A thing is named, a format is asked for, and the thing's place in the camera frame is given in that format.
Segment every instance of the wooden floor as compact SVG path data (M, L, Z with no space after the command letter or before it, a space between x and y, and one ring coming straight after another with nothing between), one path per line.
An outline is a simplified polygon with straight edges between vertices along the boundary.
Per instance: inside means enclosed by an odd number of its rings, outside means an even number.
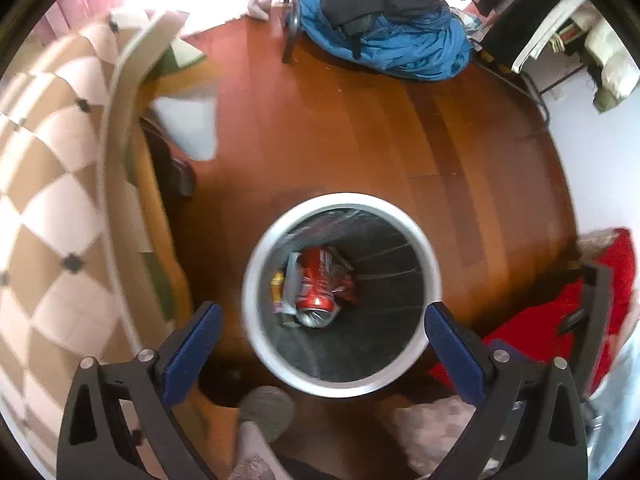
M275 219L320 194L368 193L412 216L438 257L444 301L481 332L532 303L532 284L575 237L532 102L474 65L445 82L405 81L340 62L303 36L284 65L281 34L277 20L243 18L189 39L222 67L219 145L214 161L194 163L195 196L171 223L194 300L225 312L214 368L263 370L239 319L244 269ZM367 419L370 399L296 402L277 449L345 479L415 477ZM347 455L323 458L336 449Z

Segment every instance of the white rim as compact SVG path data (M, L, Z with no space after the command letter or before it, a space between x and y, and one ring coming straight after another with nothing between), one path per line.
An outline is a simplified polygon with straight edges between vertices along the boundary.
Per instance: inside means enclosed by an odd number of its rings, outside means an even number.
M339 208L361 209L373 213L398 229L414 248L422 267L424 306L440 301L442 295L440 270L431 244L418 224L389 202L359 193L335 193L307 200L284 213L267 229L249 259L242 286L244 329L254 351L276 377L294 388L321 397L355 397L386 386L415 363L429 342L423 328L423 310L411 341L393 362L369 377L348 383L322 381L303 374L283 359L271 344L260 322L260 281L265 263L280 237L297 224L317 213Z

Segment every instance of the trash can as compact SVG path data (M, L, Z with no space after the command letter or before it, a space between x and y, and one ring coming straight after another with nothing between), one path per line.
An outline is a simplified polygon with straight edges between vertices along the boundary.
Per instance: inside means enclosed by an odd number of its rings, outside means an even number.
M271 279L289 253L333 246L353 266L357 303L326 328L290 327L273 313ZM418 225L396 206L355 193L319 196L262 236L242 286L249 341L278 378L306 393L354 397L391 383L427 345L424 307L441 299L440 272Z

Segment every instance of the metal screw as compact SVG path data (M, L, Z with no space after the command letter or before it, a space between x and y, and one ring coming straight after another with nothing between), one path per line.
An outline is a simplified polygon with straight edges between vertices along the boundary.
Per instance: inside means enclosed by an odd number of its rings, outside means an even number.
M138 352L138 360L142 361L143 363L147 363L151 361L151 359L153 359L155 355L156 353L153 350L145 348L144 350Z
M497 349L494 352L494 359L499 363L506 363L510 359L510 355L506 350Z
M564 370L567 367L567 362L561 357L554 357L554 365L561 370Z
M87 370L87 368L91 368L93 365L94 365L93 357L85 357L84 359L82 359L82 361L80 361L80 367L84 370Z

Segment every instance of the pink curtain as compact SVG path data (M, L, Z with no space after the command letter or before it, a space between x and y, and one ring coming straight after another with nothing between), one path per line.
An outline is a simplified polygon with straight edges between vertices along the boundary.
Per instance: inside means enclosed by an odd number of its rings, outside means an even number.
M123 0L57 0L34 28L43 44L76 30L92 17L119 7Z

